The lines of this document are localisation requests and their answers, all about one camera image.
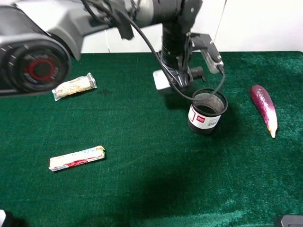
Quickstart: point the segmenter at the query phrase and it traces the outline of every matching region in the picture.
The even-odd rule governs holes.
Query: eggplant
[[[262,86],[255,85],[250,89],[250,98],[262,115],[270,135],[272,138],[275,138],[278,129],[278,121],[275,106],[269,93]]]

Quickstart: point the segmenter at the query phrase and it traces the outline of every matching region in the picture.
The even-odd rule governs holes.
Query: green felt tablecloth
[[[303,215],[303,55],[222,57],[229,108],[211,136],[187,127],[189,102],[156,91],[151,53],[84,54],[70,79],[91,72],[98,88],[58,102],[0,99],[0,209],[20,227],[250,227]],[[192,91],[220,81],[205,71]],[[255,84],[276,106],[275,140],[250,100]],[[97,145],[106,160],[48,169]]]

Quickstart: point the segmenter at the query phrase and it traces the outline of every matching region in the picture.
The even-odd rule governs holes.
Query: mesh pen holder
[[[198,135],[212,133],[222,114],[227,110],[226,97],[221,92],[209,97],[213,91],[212,88],[203,88],[193,94],[193,98],[207,98],[204,101],[192,101],[188,113],[187,125],[191,131]]]

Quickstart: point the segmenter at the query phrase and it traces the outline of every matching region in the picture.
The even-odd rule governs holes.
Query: white wrapper
[[[91,90],[93,88],[97,88],[97,84],[92,74],[88,73],[86,76],[78,77],[60,84],[58,87],[52,90],[52,92],[55,101],[58,101],[63,97],[77,92]]]
[[[84,163],[103,159],[105,157],[103,146],[97,146],[75,153],[53,157],[49,161],[49,169],[53,172],[78,166]]]

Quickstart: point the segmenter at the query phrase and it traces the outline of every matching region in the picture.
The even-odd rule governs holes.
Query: white wall
[[[0,0],[0,4],[14,0]],[[204,0],[192,32],[209,33],[219,51],[302,51],[303,0]],[[158,51],[161,25],[143,29]],[[149,52],[134,31],[131,41],[121,40],[117,29],[85,38],[83,53]]]
[[[204,0],[192,32],[209,33],[214,38],[222,16],[224,3],[225,0]],[[133,31],[135,38],[131,41],[121,40],[117,29],[106,31],[110,52],[150,52],[144,40],[134,29]],[[155,50],[159,51],[162,46],[162,25],[150,26],[144,28],[142,31],[150,40]]]
[[[302,51],[303,0],[227,0],[219,51]]]

